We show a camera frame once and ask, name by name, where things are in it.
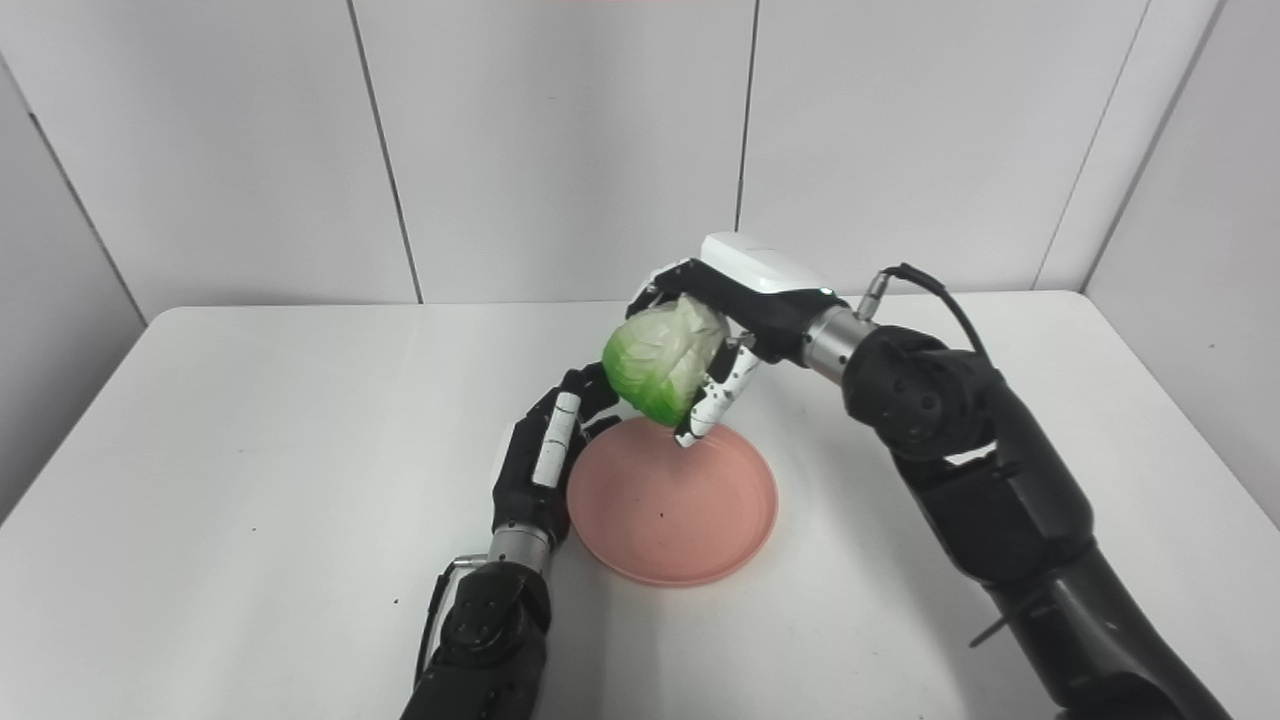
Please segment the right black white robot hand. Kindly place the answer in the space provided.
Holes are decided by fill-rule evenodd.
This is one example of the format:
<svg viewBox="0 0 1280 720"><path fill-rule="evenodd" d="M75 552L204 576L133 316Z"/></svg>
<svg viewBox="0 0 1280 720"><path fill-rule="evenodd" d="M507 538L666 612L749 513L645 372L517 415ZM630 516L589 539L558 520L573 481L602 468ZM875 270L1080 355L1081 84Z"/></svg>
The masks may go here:
<svg viewBox="0 0 1280 720"><path fill-rule="evenodd" d="M684 448L718 427L763 364L840 370L861 323L804 265L737 232L655 272L605 345L620 397Z"/></svg>

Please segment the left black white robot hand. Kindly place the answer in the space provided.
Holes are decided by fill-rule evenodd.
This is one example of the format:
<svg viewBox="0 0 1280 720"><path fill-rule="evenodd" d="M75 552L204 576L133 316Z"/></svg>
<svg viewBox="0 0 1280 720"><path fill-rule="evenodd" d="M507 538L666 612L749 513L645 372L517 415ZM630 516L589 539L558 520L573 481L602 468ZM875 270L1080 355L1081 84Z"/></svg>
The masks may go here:
<svg viewBox="0 0 1280 720"><path fill-rule="evenodd" d="M621 423L611 413L618 401L603 363L590 363L566 372L515 423L492 492L493 530L531 528L552 550L564 541L570 474L582 451Z"/></svg>

